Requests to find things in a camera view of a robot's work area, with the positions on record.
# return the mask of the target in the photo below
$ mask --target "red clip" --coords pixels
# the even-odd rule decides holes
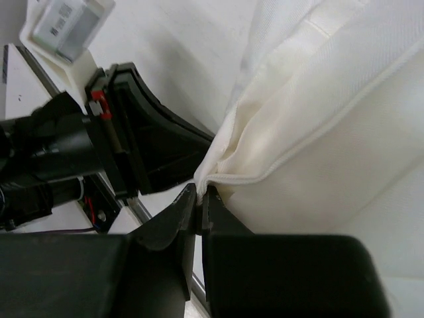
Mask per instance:
[[[100,114],[100,118],[102,119],[112,119],[111,109],[109,104],[107,103],[105,92],[104,91],[92,91],[91,98],[94,101],[98,101],[103,110],[103,114]]]

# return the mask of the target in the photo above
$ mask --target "black plastic part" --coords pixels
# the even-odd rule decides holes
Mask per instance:
[[[2,317],[183,318],[195,186],[128,236],[0,235]]]
[[[105,169],[117,198],[155,193],[193,177],[212,137],[160,104],[139,76],[134,64],[98,70],[86,87],[90,116],[93,93],[104,94],[111,118],[103,132],[114,149],[114,172]]]
[[[67,93],[57,95],[29,117],[0,125],[12,147],[0,171],[4,190],[94,174],[107,159],[107,139]]]
[[[112,317],[128,245],[113,235],[1,235],[0,316]]]
[[[27,222],[52,214],[52,208],[81,196],[77,179],[26,189],[0,189],[0,229],[12,231]]]
[[[11,156],[12,145],[9,142],[3,127],[0,125],[0,171],[5,167]]]
[[[203,269],[212,317],[386,318],[372,260],[354,238],[253,235],[210,187]]]
[[[113,199],[112,193],[97,175],[83,180],[84,195],[79,201],[84,213],[98,233],[109,232],[121,206]]]
[[[133,231],[114,317],[182,318],[190,299],[195,243],[194,184]]]

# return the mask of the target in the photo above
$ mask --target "white fabric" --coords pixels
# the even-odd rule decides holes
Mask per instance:
[[[256,233],[359,238],[396,317],[424,310],[423,45],[422,0],[264,0],[195,174]]]

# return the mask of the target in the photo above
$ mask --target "red wire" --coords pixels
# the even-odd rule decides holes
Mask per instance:
[[[95,224],[95,214],[94,214],[93,202],[91,202],[90,197],[88,198],[88,205],[90,206],[90,211],[91,211],[91,222],[94,225]]]

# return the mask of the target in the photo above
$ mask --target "label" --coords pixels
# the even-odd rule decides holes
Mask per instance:
[[[85,2],[81,0],[51,1],[32,33],[32,39],[48,50],[57,51],[84,9]]]
[[[69,61],[76,60],[99,21],[100,18],[97,15],[88,7],[85,8],[65,41],[58,48],[58,54]]]

